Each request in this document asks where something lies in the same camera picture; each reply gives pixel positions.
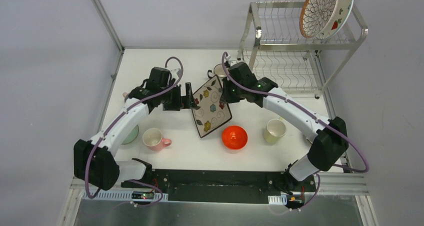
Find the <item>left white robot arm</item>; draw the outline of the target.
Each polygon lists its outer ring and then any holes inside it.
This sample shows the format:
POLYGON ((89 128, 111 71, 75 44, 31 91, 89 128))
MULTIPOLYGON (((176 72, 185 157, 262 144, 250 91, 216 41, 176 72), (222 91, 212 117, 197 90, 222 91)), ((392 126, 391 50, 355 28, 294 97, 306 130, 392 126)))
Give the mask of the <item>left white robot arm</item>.
POLYGON ((140 188, 152 184, 150 166, 137 158, 115 160, 119 147, 133 129, 158 106, 164 111, 180 111, 196 107, 191 83, 185 83, 181 94, 178 80, 170 70, 154 67, 149 78, 135 87, 125 99, 118 115, 104 129, 88 141, 78 140, 73 147, 74 176, 101 190, 109 190, 116 183, 133 180, 140 188))

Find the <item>square floral plate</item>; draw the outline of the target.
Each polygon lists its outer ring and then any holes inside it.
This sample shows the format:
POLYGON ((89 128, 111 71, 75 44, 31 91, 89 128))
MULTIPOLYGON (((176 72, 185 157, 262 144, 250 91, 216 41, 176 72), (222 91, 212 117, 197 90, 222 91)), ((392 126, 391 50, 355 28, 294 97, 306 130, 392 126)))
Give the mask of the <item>square floral plate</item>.
POLYGON ((192 115, 201 139, 233 117, 229 105, 221 102, 222 94, 222 79, 216 75, 193 93, 197 108, 192 110, 192 115))

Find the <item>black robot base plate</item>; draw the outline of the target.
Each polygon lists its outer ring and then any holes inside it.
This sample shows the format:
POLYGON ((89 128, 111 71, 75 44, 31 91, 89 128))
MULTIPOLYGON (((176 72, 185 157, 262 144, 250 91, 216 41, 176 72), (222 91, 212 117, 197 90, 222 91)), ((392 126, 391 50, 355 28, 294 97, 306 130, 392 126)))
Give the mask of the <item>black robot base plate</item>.
POLYGON ((268 204, 283 189, 279 171, 152 169, 141 179, 168 195, 169 201, 268 204))

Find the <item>brown dish under right arm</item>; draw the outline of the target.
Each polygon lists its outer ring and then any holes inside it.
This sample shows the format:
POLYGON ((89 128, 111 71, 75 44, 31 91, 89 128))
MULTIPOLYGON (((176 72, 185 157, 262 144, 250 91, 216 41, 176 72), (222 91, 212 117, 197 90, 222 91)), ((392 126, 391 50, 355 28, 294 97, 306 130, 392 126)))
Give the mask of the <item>brown dish under right arm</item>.
POLYGON ((304 138, 304 140, 309 144, 309 145, 312 145, 313 144, 313 142, 308 138, 308 137, 306 137, 306 136, 303 136, 303 138, 304 138))

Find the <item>pale yellow mug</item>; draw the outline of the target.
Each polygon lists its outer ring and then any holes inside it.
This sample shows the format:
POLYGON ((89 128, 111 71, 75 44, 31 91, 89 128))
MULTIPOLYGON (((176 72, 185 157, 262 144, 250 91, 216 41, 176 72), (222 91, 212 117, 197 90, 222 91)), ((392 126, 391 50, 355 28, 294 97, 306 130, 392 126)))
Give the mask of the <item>pale yellow mug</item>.
POLYGON ((280 119, 271 119, 262 131, 263 139, 270 145, 276 144, 287 132, 285 123, 280 119))

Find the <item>white mug black handle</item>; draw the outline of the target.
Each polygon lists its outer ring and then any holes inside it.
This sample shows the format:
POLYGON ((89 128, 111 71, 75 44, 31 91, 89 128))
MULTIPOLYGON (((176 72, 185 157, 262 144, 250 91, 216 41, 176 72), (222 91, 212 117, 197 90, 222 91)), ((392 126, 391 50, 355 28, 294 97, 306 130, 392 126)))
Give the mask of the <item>white mug black handle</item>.
POLYGON ((219 78, 221 83, 223 82, 223 79, 227 77, 224 68, 221 64, 217 64, 213 69, 209 69, 207 71, 207 77, 209 79, 212 79, 215 76, 219 78))

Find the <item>brown petal pattern plate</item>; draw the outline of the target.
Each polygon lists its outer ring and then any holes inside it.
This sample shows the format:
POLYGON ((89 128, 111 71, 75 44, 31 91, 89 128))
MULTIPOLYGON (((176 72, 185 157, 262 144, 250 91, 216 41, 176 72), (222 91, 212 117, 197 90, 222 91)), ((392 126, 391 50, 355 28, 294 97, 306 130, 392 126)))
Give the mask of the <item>brown petal pattern plate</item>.
POLYGON ((336 3, 337 0, 305 0, 299 18, 301 35, 310 39, 323 33, 336 3))

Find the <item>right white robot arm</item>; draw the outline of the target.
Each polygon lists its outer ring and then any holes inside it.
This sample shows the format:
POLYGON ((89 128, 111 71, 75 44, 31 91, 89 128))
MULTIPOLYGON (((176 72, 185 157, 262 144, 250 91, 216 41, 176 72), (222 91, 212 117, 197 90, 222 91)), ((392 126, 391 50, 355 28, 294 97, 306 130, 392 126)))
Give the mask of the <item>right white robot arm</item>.
POLYGON ((315 172, 328 171, 348 149, 343 119, 330 119, 305 108, 271 79, 257 79, 244 62, 224 66, 223 70, 226 77, 223 79, 222 101, 228 104, 241 100, 254 103, 284 118, 311 141, 308 153, 283 173, 284 186, 288 190, 298 190, 315 172))

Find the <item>watermelon pattern round plate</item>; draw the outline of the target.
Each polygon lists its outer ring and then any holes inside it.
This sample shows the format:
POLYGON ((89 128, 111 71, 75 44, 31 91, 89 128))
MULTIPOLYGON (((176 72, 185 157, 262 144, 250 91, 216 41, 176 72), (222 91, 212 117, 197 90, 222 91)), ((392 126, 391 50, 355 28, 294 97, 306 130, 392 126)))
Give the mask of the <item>watermelon pattern round plate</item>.
POLYGON ((328 39, 334 36, 345 24, 351 11, 354 0, 336 0, 332 14, 320 33, 322 39, 328 39))

